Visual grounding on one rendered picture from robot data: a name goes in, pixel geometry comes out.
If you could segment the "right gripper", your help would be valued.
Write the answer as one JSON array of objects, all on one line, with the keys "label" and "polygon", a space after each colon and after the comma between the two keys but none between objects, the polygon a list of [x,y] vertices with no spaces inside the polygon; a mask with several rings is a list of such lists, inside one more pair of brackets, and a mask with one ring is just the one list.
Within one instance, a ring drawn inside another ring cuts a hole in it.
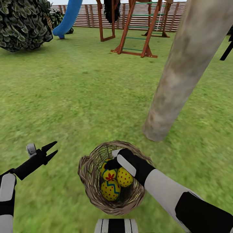
[{"label": "right gripper", "polygon": [[110,161],[107,161],[107,163],[105,164],[105,169],[108,169],[110,171],[110,170],[113,170],[113,169],[121,168],[122,166],[119,167],[118,165],[116,165],[116,161],[115,161],[116,158],[114,158],[114,159],[112,159]]}]

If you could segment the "easter egg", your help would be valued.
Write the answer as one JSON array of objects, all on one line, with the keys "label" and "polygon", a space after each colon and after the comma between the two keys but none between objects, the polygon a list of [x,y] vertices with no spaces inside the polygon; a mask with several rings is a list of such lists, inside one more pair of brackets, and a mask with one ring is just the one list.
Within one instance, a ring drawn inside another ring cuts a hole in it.
[{"label": "easter egg", "polygon": [[111,181],[117,176],[118,169],[113,169],[110,171],[108,169],[105,169],[105,164],[107,163],[107,161],[112,160],[112,158],[113,158],[112,156],[108,157],[107,159],[101,158],[100,161],[98,162],[99,164],[101,163],[99,167],[100,170],[99,175],[102,176],[103,181],[104,180]]},{"label": "easter egg", "polygon": [[101,192],[103,197],[108,201],[120,200],[120,196],[122,196],[122,189],[123,188],[119,185],[117,178],[114,178],[111,181],[102,180]]},{"label": "easter egg", "polygon": [[134,177],[123,167],[118,169],[117,181],[122,188],[128,188],[134,181]]}]

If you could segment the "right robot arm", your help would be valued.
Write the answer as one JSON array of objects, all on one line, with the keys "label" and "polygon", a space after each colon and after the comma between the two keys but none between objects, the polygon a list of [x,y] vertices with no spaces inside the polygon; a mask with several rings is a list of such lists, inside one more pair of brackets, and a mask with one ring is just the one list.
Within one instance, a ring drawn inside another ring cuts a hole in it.
[{"label": "right robot arm", "polygon": [[111,151],[105,169],[125,168],[187,233],[233,233],[233,215],[203,200],[128,148]]}]

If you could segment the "wicker basket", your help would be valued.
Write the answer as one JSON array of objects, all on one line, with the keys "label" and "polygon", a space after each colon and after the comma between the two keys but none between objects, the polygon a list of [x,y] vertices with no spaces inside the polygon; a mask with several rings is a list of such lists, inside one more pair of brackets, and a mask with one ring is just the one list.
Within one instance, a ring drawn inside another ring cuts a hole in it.
[{"label": "wicker basket", "polygon": [[[108,201],[103,197],[101,192],[103,178],[99,175],[100,170],[96,163],[98,155],[96,154],[98,153],[99,149],[103,147],[106,147],[106,149],[108,149],[111,145],[115,146],[115,150],[117,150],[118,147],[128,148],[134,154],[138,155],[141,159],[150,161],[150,157],[144,156],[143,153],[141,153],[141,151],[135,147],[135,145],[132,145],[129,142],[119,140],[108,141],[99,144],[89,156],[84,155],[80,159],[77,174],[79,175],[81,182],[84,184],[85,193],[87,194],[91,204],[93,204],[96,208],[100,209],[107,215],[121,216],[128,214],[134,209],[137,209],[137,207],[142,203],[147,190],[136,179],[134,179],[133,183],[130,186],[130,191],[125,199],[122,198],[120,201]],[[92,165],[94,166],[92,167],[92,170],[90,172],[89,168],[91,168]]]}]

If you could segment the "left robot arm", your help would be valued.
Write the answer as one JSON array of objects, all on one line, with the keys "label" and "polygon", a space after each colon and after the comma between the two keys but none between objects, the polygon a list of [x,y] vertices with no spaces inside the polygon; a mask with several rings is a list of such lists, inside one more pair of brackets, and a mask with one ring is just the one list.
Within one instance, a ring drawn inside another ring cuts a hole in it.
[{"label": "left robot arm", "polygon": [[13,233],[13,216],[15,204],[16,176],[23,180],[42,164],[46,165],[58,152],[57,150],[47,156],[47,151],[57,143],[54,141],[42,149],[36,149],[34,143],[26,146],[29,160],[25,161],[16,169],[11,168],[0,175],[0,233]]}]

